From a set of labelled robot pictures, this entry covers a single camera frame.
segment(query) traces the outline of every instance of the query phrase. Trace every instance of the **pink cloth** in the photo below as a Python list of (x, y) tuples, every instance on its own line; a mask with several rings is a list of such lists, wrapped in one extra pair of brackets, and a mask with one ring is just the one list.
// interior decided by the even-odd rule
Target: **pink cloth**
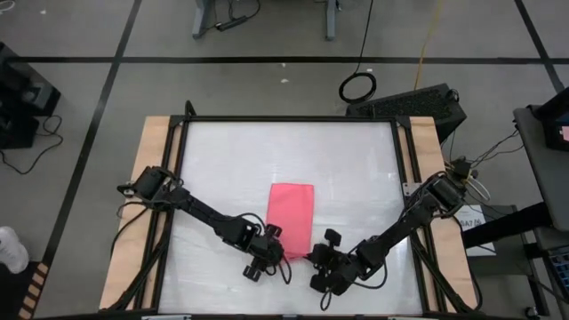
[(563, 127), (563, 140), (569, 141), (569, 126)]
[(310, 252), (314, 186), (274, 183), (268, 197), (267, 223), (283, 229), (279, 240), (288, 260)]

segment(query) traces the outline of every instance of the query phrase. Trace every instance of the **concrete floor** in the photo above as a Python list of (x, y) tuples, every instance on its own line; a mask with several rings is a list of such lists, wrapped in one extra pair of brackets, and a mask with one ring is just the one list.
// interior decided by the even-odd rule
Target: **concrete floor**
[[(13, 226), (21, 234), (33, 260), (44, 257), (76, 163), (86, 161), (36, 316), (97, 310), (118, 224), (114, 212), (123, 201), (115, 187), (130, 177), (145, 116), (179, 114), (187, 99), (200, 115), (343, 115), (346, 109), (338, 86), (353, 72), (353, 63), (158, 63), (172, 61), (151, 57), (356, 57), (369, 0), (341, 0), (333, 42), (324, 40), (324, 5), (311, 0), (261, 0), (258, 16), (223, 33), (211, 30), (199, 40), (191, 38), (194, 1), (142, 0), (132, 16), (126, 47), (117, 50), (132, 6), (139, 1), (19, 0), (13, 10), (0, 15), (0, 41), (22, 57), (54, 57), (51, 63), (32, 66), (62, 92), (56, 114), (63, 117), (64, 144), (45, 155), (28, 176), (0, 166), (0, 180), (10, 183), (0, 195), (0, 225)], [(569, 2), (524, 4), (550, 58), (568, 58), (563, 30)], [(254, 8), (254, 1), (241, 0), (236, 12), (249, 14)], [(434, 0), (376, 1), (364, 55), (418, 57), (435, 8)], [(227, 9), (226, 2), (218, 2), (220, 20), (227, 19)], [(123, 55), (150, 59), (120, 63)], [(556, 92), (541, 64), (550, 60), (537, 60), (544, 57), (511, 0), (446, 1), (426, 55), (488, 58), (424, 66), (421, 86), (448, 83), (459, 91), (469, 117), (456, 132), (453, 157), (472, 158), (486, 151), (513, 131), (514, 108), (542, 103)], [(493, 58), (536, 60), (505, 64)], [(413, 88), (416, 64), (363, 64), (362, 69), (368, 68), (378, 80), (376, 98)], [(569, 83), (569, 66), (554, 69), (562, 82)], [(110, 92), (103, 90), (105, 84)], [(349, 89), (356, 95), (366, 90), (366, 84)], [(93, 113), (102, 109), (87, 158), (80, 150)], [(25, 167), (45, 143), (9, 152), (8, 157)], [(503, 149), (520, 143), (512, 139)], [(499, 156), (479, 169), (493, 204), (524, 207), (541, 200), (524, 151)], [(523, 308), (533, 304), (523, 277), (483, 277), (480, 283), (488, 314), (521, 316)], [(550, 306), (552, 318), (559, 318), (555, 303)]]

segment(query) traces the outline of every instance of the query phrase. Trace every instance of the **white sneaker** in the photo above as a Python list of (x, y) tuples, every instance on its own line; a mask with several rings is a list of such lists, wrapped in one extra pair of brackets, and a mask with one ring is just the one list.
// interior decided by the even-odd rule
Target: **white sneaker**
[(18, 274), (26, 269), (28, 262), (28, 251), (20, 243), (16, 232), (10, 227), (0, 227), (0, 263), (5, 264), (13, 274)]

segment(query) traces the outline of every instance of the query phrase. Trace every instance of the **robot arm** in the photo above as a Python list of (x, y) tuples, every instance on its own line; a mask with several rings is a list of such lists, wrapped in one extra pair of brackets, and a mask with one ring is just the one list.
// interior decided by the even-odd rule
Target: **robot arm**
[(282, 231), (280, 227), (264, 227), (242, 216), (232, 217), (217, 212), (192, 196), (182, 187), (180, 179), (161, 167), (146, 167), (134, 183), (117, 189), (125, 196), (137, 196), (152, 210), (182, 210), (211, 227), (224, 243), (251, 254), (252, 264), (245, 268), (243, 275), (254, 282), (267, 267), (277, 266), (283, 258), (284, 249), (278, 241)]
[(453, 216), (462, 207), (463, 196), (440, 172), (413, 193), (395, 224), (381, 235), (363, 240), (350, 252), (336, 251), (333, 247), (340, 244), (341, 236), (331, 229), (326, 230), (325, 238), (330, 244), (316, 244), (308, 256), (318, 270), (310, 286), (319, 292), (341, 295), (357, 278), (369, 279), (383, 267), (391, 248), (433, 219)]

